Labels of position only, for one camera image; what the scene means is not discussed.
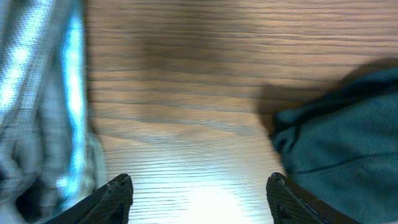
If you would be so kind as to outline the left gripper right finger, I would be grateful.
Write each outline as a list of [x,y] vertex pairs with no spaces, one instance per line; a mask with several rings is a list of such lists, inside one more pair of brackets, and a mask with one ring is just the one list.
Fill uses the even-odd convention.
[[266,192],[275,224],[359,224],[278,172],[268,178]]

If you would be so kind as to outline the black pants red waistband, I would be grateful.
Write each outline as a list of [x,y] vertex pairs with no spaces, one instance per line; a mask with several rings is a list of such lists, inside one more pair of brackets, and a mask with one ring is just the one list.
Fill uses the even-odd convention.
[[370,73],[273,118],[301,188],[361,223],[397,220],[397,69]]

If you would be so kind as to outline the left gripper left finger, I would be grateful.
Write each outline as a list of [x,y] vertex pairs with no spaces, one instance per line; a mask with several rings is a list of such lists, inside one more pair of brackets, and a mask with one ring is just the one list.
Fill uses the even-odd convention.
[[45,224],[127,224],[132,196],[131,177],[120,174]]

